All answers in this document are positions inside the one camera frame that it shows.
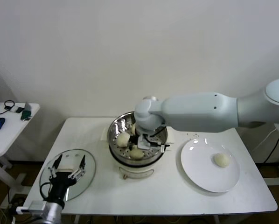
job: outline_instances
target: steamed bun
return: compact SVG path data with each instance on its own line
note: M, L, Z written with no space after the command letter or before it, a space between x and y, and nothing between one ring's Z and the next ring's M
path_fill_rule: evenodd
M117 145L119 147L127 147L129 139L130 139L130 134L126 132L121 133L117 137Z
M132 150L130 152L130 157L135 160L140 160L144 157L144 153L138 148L137 145L132 146Z
M132 125L132 127L131 127L131 133L133 134L133 135L135 135L135 123Z
M226 168L230 164L230 157L225 153L217 153L214 155L214 162L218 166Z

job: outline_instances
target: white table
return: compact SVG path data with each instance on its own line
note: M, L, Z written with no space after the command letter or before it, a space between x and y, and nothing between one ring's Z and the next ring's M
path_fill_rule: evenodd
M24 107L25 103L16 103L16 106ZM40 106L38 104L30 104L32 107L31 116L34 116ZM5 111L4 103L0 103L0 112ZM12 198L15 194L27 194L29 192L29 187L24 187L21 185L25 174L20 174L15 180L6 171L6 168L11 168L11 163L3 157L3 155L8 151L10 146L16 140L18 135L22 130L28 125L29 121L21 121L21 113L6 112L0 115L0 118L5 118L6 121L2 128L0 129L0 163L3 167L0 167L0 180L10 187L10 197ZM7 206L7 198L2 203L1 208Z
M232 190L211 193L193 184L181 167L182 146L195 133L175 130L174 144L157 162L152 176L124 180L115 166L107 142L101 141L103 130L113 120L69 118L64 123L43 167L63 151L81 148L93 154L97 172L83 194L65 203L63 214L184 216L242 214L277 209L273 196L235 129L223 133L198 133L200 137L216 138L223 142L241 168L238 184ZM28 207L33 200L42 200L39 193L41 171L24 207Z

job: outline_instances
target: electric cord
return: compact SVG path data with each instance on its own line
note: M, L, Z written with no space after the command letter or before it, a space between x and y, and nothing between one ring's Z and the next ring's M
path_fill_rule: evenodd
M158 135L160 132L162 132L164 129L166 129L166 127L163 127L160 131L156 132L155 134L153 135L150 135L150 137L154 137L156 135Z
M144 138L146 139L147 142L149 142L151 144L151 146L153 147L161 147L161 145L159 145L158 143L156 142L152 142L148 139L147 135L146 134L143 134ZM169 147L170 145L164 145L164 151L166 150L167 147Z
M4 113L6 113L6 112L8 112L8 111L10 111L14 106L15 106L15 102L13 101L13 100L6 100L5 102L4 102L4 105L5 105L5 107L7 107L8 109L6 109L4 112L2 112L2 113L0 113L0 115L1 114L4 114Z
M42 218L41 218L41 217L36 217L36 218L33 218L32 220L29 220L29 221L27 221L27 222L25 222L25 223L21 223L21 224L33 223L34 221L37 221L37 220L39 220L39 219L42 219Z
M270 152L269 156L268 156L267 159L264 161L264 163L266 163L267 160L270 158L270 156L272 155L272 153L274 152L274 150L276 149L276 146L278 146L278 144L279 144L279 139L277 140L277 142L276 142L276 144L275 144L273 150Z
M22 221L15 221L15 223L22 224L22 223L28 221L29 219L31 219L32 217L33 217L33 216L30 216L30 217L28 217L28 218L26 218L26 219L24 219L24 220L22 220Z
M9 186L7 185L7 195L8 195L8 203L10 204L10 195L9 195L9 190L10 190L10 188L9 188Z
M269 138L269 136L270 136L273 132L275 132L275 131L276 131L276 128L273 129L271 132L269 132L269 134L264 138L264 140L261 141L256 147L254 147L254 149L251 150L251 152L255 151L260 145L262 145L263 142L266 141L266 140Z
M5 218L5 223L4 224L6 224L7 223L7 216L5 215L5 213L2 209L0 209L0 212L2 213L2 216L0 217L0 224L2 223L1 221L2 221L3 217Z
M42 188L47 184L51 184L51 183L45 182L45 183L41 184L41 186L40 186L40 195L42 196L43 199L47 199L47 197L43 194L43 191L42 191Z
M193 220L190 220L187 224L192 224L193 222L195 222L197 220L200 220L200 221L203 221L206 224L209 224L209 222L206 219L203 219L203 218L194 218Z
M92 219L93 219L93 216L91 216L90 219L85 224L92 224L93 223Z
M182 218L182 216L180 216L179 218L177 218L177 220L176 221L169 221L166 217L163 217L168 223L172 223L172 224L174 224L174 223L178 223L179 221L180 221L180 219Z
M145 218L146 218L146 216L143 217L141 220L135 222L135 221L134 221L134 217L132 217L132 222L133 222L133 224L139 224L139 223L141 223L142 221L144 221Z

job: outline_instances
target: wooden floor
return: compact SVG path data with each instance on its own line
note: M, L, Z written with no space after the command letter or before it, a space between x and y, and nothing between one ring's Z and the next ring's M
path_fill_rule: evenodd
M8 173L12 175L14 178L17 177L19 173L27 173L27 177L23 182L23 185L32 186L37 174L41 168L41 165L14 165ZM278 177L279 171L276 168L271 167L263 167L260 169L262 175L264 177ZM271 186L269 187L275 200L277 201L279 207L279 186ZM0 181L0 204L3 201L7 194L7 186ZM28 216L16 216L17 221L22 221ZM74 220L74 217L66 216L67 220ZM133 224L140 221L143 217L118 217L117 224ZM179 217L167 217L169 221L173 222L177 220ZM220 220L223 221L227 217L221 217ZM92 217L92 224L115 224L117 217L103 217L103 216L93 216ZM82 216L80 218L79 224L90 224L90 216ZM141 223L151 223L151 224L169 224L164 217L146 217ZM201 217L182 217L178 224L214 224L214 219L211 216L201 216ZM261 214L253 214L246 220L242 222L243 224L279 224L279 208L275 212L270 213L261 213Z

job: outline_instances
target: white robotic arm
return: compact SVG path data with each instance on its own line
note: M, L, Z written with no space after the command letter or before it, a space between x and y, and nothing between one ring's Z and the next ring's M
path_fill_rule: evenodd
M274 123L279 130L279 79L242 98L216 92L163 101L147 97L136 105L134 117L140 135L151 135L160 126L171 126L178 131L222 132L232 127Z

